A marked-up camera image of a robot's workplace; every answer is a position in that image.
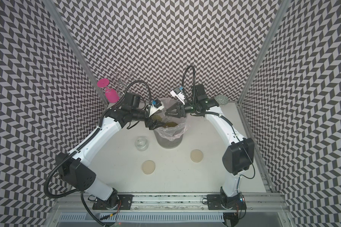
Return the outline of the glass jar with beans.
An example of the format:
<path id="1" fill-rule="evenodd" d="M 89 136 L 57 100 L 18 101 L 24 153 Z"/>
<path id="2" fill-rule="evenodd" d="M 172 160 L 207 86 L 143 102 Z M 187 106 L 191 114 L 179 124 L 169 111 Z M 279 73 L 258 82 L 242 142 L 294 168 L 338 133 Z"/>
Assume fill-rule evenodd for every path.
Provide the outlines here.
<path id="1" fill-rule="evenodd" d="M 144 136 L 137 137 L 135 139 L 135 147 L 138 151 L 145 151 L 149 147 L 148 139 Z"/>
<path id="2" fill-rule="evenodd" d="M 159 116 L 159 121 L 164 122 L 164 123 L 167 123 L 167 121 L 164 120 L 164 119 L 162 118 L 162 111 L 157 111 L 157 112 L 154 113 L 153 115 Z"/>

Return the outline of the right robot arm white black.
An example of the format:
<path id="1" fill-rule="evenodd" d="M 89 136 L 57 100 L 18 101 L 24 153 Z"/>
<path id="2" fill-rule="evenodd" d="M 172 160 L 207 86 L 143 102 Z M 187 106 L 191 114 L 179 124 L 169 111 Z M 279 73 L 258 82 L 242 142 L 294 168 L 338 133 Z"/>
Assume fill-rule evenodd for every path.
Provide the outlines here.
<path id="1" fill-rule="evenodd" d="M 255 144 L 251 138 L 245 138 L 226 118 L 220 102 L 216 98 L 209 98 L 202 84 L 192 89 L 191 99 L 187 99 L 185 88 L 175 88 L 170 95 L 178 102 L 168 108 L 166 116 L 184 118 L 188 114 L 205 117 L 220 135 L 226 150 L 222 156 L 222 163 L 227 171 L 225 183 L 220 188 L 216 198 L 208 198 L 209 209 L 242 210 L 246 203 L 240 191 L 241 179 L 244 172 L 253 165 Z"/>

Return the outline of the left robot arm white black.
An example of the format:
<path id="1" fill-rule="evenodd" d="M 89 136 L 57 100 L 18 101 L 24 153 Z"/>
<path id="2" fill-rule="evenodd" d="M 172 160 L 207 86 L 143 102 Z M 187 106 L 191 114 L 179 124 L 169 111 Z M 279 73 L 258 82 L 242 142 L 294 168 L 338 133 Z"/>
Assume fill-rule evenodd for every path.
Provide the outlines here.
<path id="1" fill-rule="evenodd" d="M 85 140 L 71 150 L 70 154 L 56 156 L 57 172 L 61 180 L 80 192 L 87 192 L 103 201 L 106 208 L 112 210 L 118 205 L 117 190 L 101 181 L 89 165 L 106 142 L 128 123 L 144 122 L 150 130 L 162 127 L 164 123 L 151 117 L 164 109 L 161 100 L 156 99 L 139 108 L 140 96 L 126 93 L 118 106 L 113 105 L 100 117 L 95 130 Z"/>

